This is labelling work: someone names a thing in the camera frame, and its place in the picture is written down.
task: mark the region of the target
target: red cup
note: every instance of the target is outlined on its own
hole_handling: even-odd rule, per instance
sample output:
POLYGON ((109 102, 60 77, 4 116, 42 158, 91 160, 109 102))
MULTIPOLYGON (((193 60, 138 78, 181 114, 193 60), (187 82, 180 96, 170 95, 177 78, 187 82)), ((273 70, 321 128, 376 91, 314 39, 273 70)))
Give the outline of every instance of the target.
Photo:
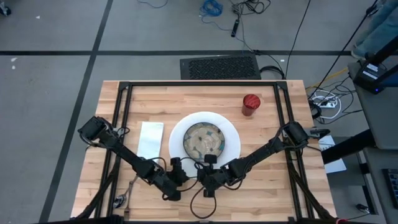
POLYGON ((260 106, 260 98, 254 94, 248 94, 243 98, 242 114, 251 116, 260 106))

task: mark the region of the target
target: blue cable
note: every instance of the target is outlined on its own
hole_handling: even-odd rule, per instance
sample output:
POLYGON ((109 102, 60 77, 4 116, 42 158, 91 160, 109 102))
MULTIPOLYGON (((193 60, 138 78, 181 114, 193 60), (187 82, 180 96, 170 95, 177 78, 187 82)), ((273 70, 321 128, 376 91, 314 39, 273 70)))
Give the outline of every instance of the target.
POLYGON ((223 5, 216 0, 205 0, 200 10, 203 16, 219 16, 223 13, 223 5))
POLYGON ((150 5, 151 7, 155 8, 155 9, 160 9, 160 8, 164 7, 165 5, 167 5, 167 3, 169 3, 169 0, 166 0, 166 2, 163 5, 161 5, 161 6, 154 6, 151 3, 149 3, 149 2, 144 2, 144 1, 141 1, 141 0, 137 0, 137 2, 148 4, 148 5, 150 5))

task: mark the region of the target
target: wooden table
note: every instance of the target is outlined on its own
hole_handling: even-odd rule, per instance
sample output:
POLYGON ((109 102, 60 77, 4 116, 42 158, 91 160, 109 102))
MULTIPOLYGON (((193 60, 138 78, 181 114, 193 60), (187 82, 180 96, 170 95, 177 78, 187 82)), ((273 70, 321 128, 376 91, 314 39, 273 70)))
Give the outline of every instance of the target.
MULTIPOLYGON (((303 127, 311 128, 313 120, 303 81, 288 80, 286 82, 289 87, 295 120, 303 127)), ((108 121, 112 120, 118 85, 117 81, 103 83, 96 116, 102 116, 108 121)), ((282 100, 282 106, 287 121, 284 100, 282 100)), ((118 127, 120 127, 123 110, 122 106, 118 127)), ((264 145, 279 128, 272 87, 135 86, 132 91, 127 121, 127 127, 131 129, 131 132, 126 135, 124 143, 130 150, 137 152, 142 121, 163 122, 164 135, 160 156, 169 162, 170 132, 183 117, 199 111, 212 111, 221 114, 233 123, 241 140, 241 156, 246 156, 264 145), (241 113, 242 99, 248 93, 256 94, 261 99, 260 108, 251 117, 245 117, 241 113)), ((104 149, 91 148, 87 150, 71 216, 78 215, 98 190, 104 157, 104 149)), ((331 215, 335 216, 335 208, 320 152, 306 148, 303 152, 303 161, 310 190, 331 215)), ((135 173, 131 166, 122 161, 116 195, 125 192, 129 181, 134 176, 135 173)), ((193 180, 189 180, 182 188, 191 186, 192 183, 193 180)), ((193 194, 200 187, 201 185, 197 184, 193 189, 183 192, 179 202, 169 202, 162 200, 162 194, 156 187, 138 180, 132 190, 130 219, 197 220, 191 214, 189 205, 193 194)), ((300 190, 299 194, 302 212, 306 217, 305 202, 300 190)), ((106 193, 104 197, 103 216, 108 204, 108 195, 109 193, 106 193)), ((287 217, 294 217, 285 154, 280 152, 260 162, 253 167, 239 190, 230 191, 220 188, 216 191, 216 198, 217 211, 209 220, 283 221, 287 220, 287 217)), ((193 204, 194 211, 205 216, 212 211, 214 201, 212 198, 203 198, 200 194, 193 204)), ((123 216, 125 206, 116 209, 114 213, 123 216)))

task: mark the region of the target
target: concrete floor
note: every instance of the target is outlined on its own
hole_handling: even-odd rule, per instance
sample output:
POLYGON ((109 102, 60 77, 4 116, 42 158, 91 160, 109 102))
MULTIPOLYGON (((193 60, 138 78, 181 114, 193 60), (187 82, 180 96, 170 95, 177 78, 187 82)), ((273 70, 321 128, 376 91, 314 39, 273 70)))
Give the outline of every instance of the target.
MULTIPOLYGON (((293 44, 307 1, 273 1, 265 13, 246 16, 247 44, 275 50, 274 57, 285 60, 285 70, 284 51, 293 44)), ((236 16, 229 1, 219 2, 224 13, 206 20, 229 27, 236 16)), ((85 155, 75 130, 94 114, 103 80, 178 80, 181 58, 205 56, 195 56, 197 50, 242 49, 228 32, 201 22, 202 3, 170 0, 162 9, 152 9, 134 0, 7 1, 13 14, 0 17, 1 223, 39 221, 62 148, 68 154, 62 176, 57 176, 60 185, 49 220, 69 218, 85 155), (128 50, 130 55, 95 55, 104 50, 128 50), (65 137, 68 130, 71 141, 65 137)), ((295 45, 303 52, 291 56, 288 79, 304 80, 306 86, 319 82, 336 57, 332 51, 341 50, 372 3, 312 1, 295 45)), ((274 64, 266 56, 257 60, 260 67, 274 64)), ((341 57, 332 72, 352 61, 341 57)), ((279 77, 263 73, 262 78, 279 77)), ((353 89, 350 80, 346 86, 353 89)), ((343 98, 344 105, 349 101, 350 96, 343 98)), ((360 108, 354 94, 351 110, 360 108)), ((326 127, 336 136, 368 128, 362 113, 326 127)), ((338 215, 359 215, 353 204, 362 202, 363 195, 347 198, 344 192, 352 189, 332 188, 338 215)))

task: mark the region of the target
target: black metal frame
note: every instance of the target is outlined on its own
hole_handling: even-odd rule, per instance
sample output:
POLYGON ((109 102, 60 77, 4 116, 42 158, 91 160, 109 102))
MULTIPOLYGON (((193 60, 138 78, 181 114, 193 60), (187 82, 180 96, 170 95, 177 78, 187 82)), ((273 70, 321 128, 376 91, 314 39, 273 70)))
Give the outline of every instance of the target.
MULTIPOLYGON (((225 82, 225 81, 220 81, 220 82, 217 82, 217 81, 205 81, 205 82, 204 81, 197 81, 197 82, 120 82, 119 89, 118 89, 118 95, 116 98, 116 104, 115 104, 115 108, 114 108, 113 119, 112 119, 112 125, 114 127, 116 127, 117 122, 118 122, 118 116, 119 116, 120 104, 121 104, 121 98, 123 95, 123 91, 127 90, 126 103, 124 106, 123 120, 122 120, 122 125, 121 125, 122 128, 126 127, 128 114, 129 114, 129 107, 130 107, 130 102, 131 102, 131 96, 132 96, 132 89, 134 86, 271 86, 274 89, 275 102, 277 105, 277 111, 278 111, 280 125, 283 126, 285 124, 284 113, 283 113, 283 109, 282 109, 282 102, 281 102, 281 98, 279 95, 280 89, 283 91, 283 94, 284 94, 284 100, 285 100, 285 104, 286 104, 286 108, 287 108, 287 114, 289 117, 289 121, 294 120, 292 105, 290 103, 289 91, 288 91, 286 82, 247 82, 247 81, 241 81, 241 82, 225 82)), ((286 163, 291 162, 292 155, 291 155, 290 151, 285 151, 285 155, 286 155, 286 163)), ((300 174, 302 180, 304 181, 305 185, 308 185, 307 178, 305 175, 305 168, 304 168, 302 156, 299 152, 296 152, 296 156, 297 156, 297 164, 298 164, 299 174, 300 174)), ((116 194, 116 187, 117 187, 117 183, 118 183, 118 175, 119 175, 121 158, 116 156, 115 164, 111 171, 111 174, 113 174, 113 176, 107 177, 108 172, 109 172, 110 161, 111 161, 111 151, 107 150, 106 155, 105 155, 103 172, 102 172, 102 176, 101 176, 101 184, 104 184, 106 179, 113 178, 112 185, 111 185, 111 192, 110 192, 109 199, 108 199, 108 209, 106 212, 107 217, 112 215, 112 213, 113 213, 113 200, 114 200, 115 194, 116 194)), ((293 196, 293 203, 294 203, 294 208, 295 208, 295 212, 296 212, 296 218, 302 218, 303 216, 302 216, 302 212, 301 212, 301 208, 300 208, 300 200, 299 200, 299 193, 297 191, 297 185, 293 178, 291 178, 289 176, 289 179, 290 179, 290 186, 292 189, 292 196, 293 196)), ((103 203, 103 198, 101 198, 101 200, 99 201, 99 203, 96 207, 95 218, 99 218, 101 216, 102 203, 103 203)), ((306 204, 306 208, 307 208, 308 217, 314 218, 312 205, 307 198, 305 198, 305 204, 306 204)))

